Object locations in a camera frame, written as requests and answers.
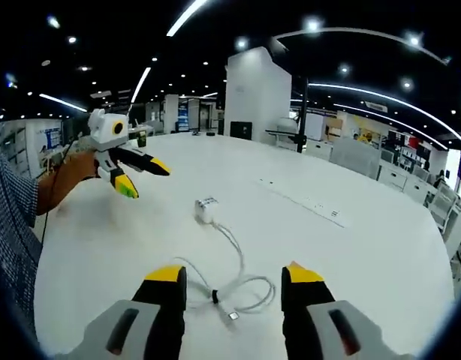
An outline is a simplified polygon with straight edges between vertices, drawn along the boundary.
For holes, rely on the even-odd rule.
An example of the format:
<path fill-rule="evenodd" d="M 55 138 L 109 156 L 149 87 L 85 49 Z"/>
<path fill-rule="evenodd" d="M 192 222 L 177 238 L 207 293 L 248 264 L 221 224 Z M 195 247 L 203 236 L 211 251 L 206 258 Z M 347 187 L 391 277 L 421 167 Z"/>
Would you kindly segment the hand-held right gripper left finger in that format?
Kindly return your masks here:
<path fill-rule="evenodd" d="M 83 340 L 55 359 L 178 359 L 185 333 L 187 274 L 166 265 L 147 276 L 131 300 L 91 321 Z"/>

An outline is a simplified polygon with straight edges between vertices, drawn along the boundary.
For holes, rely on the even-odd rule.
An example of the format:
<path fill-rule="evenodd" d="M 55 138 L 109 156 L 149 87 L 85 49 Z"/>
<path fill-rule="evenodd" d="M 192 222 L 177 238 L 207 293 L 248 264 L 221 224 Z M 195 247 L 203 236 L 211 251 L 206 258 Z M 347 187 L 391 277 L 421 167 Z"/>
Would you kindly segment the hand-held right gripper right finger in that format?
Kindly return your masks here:
<path fill-rule="evenodd" d="M 289 359 L 413 359 L 383 340 L 381 328 L 348 301 L 338 301 L 317 272 L 282 268 L 282 333 Z"/>

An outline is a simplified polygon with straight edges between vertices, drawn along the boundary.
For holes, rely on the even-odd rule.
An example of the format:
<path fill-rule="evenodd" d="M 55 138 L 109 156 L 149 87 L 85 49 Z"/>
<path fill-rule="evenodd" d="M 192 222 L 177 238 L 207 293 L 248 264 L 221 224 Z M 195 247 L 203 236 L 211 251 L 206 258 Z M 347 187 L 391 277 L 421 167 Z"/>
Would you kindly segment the person's left hand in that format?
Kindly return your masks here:
<path fill-rule="evenodd" d="M 93 151 L 76 153 L 61 167 L 59 180 L 66 188 L 72 189 L 81 181 L 98 177 L 97 168 Z"/>

